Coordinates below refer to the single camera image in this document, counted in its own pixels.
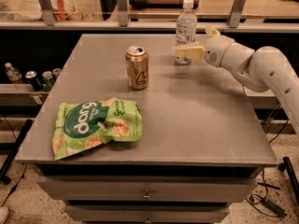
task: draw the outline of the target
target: floor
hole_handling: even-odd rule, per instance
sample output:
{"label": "floor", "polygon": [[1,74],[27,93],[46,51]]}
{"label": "floor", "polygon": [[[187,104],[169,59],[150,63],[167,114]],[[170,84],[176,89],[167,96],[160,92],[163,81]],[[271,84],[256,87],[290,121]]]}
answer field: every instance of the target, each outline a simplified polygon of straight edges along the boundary
{"label": "floor", "polygon": [[[24,123],[24,119],[7,119],[13,132],[18,136]],[[271,140],[283,126],[284,121],[276,121],[270,127],[267,138]],[[0,119],[0,143],[14,142],[14,136],[4,119]],[[271,147],[278,157],[278,162],[282,158],[290,157],[294,171],[299,176],[299,137],[293,133],[292,126],[287,127],[271,143]],[[6,156],[0,156],[3,163]],[[0,183],[0,202],[7,197],[10,189],[18,182],[25,169],[24,177],[16,190],[8,197],[4,206],[10,209],[10,216],[7,224],[79,224],[72,220],[64,211],[64,203],[50,198],[36,183],[37,175],[28,165],[13,162],[7,175],[11,178],[8,185]],[[234,203],[231,205],[231,213],[221,224],[296,224],[299,223],[299,208],[287,172],[281,172],[277,167],[266,168],[264,172],[265,182],[280,189],[269,189],[269,197],[279,206],[286,210],[287,216],[284,218],[266,217],[254,209],[247,201]],[[262,182],[262,176],[258,176],[258,181]],[[252,193],[264,196],[265,189],[258,186]],[[261,204],[256,206],[268,215],[274,215]]]}

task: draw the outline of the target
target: gray tabletop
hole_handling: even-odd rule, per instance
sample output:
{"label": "gray tabletop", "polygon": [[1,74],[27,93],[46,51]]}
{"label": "gray tabletop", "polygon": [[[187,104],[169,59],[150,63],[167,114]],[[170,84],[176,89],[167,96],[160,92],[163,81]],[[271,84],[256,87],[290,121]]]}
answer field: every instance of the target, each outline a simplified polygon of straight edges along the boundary
{"label": "gray tabletop", "polygon": [[[197,36],[205,40],[204,35]],[[276,157],[242,86],[204,61],[177,66],[174,35],[83,35],[22,143],[17,160],[54,162],[51,140],[59,104],[135,100],[143,136],[111,142],[61,163],[143,163],[272,166]],[[149,86],[128,86],[125,52],[133,44],[149,53]]]}

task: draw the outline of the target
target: drawer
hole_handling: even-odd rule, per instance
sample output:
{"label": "drawer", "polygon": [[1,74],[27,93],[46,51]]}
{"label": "drawer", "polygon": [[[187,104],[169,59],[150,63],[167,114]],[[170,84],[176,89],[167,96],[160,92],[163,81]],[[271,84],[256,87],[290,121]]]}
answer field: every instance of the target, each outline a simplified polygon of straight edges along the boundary
{"label": "drawer", "polygon": [[52,199],[167,202],[242,202],[256,188],[251,179],[45,177],[38,185]]}
{"label": "drawer", "polygon": [[68,205],[66,213],[75,221],[105,223],[220,223],[227,207],[193,205]]}

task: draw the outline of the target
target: chip bag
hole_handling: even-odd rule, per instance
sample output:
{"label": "chip bag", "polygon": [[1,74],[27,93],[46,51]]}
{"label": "chip bag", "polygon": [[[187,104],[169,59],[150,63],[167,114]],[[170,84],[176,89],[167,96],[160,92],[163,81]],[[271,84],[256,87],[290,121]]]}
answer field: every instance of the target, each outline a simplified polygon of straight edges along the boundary
{"label": "chip bag", "polygon": [[60,104],[52,140],[55,160],[111,140],[134,142],[142,136],[142,117],[134,101],[112,98],[78,105]]}

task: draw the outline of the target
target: white bottle cap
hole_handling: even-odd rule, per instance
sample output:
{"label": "white bottle cap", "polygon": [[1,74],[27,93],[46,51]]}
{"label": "white bottle cap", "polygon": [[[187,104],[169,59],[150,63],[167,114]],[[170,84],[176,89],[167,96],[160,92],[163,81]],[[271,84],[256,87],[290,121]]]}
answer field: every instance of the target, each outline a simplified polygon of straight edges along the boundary
{"label": "white bottle cap", "polygon": [[6,68],[11,67],[11,63],[6,63]]}
{"label": "white bottle cap", "polygon": [[183,8],[193,8],[193,0],[184,0]]}

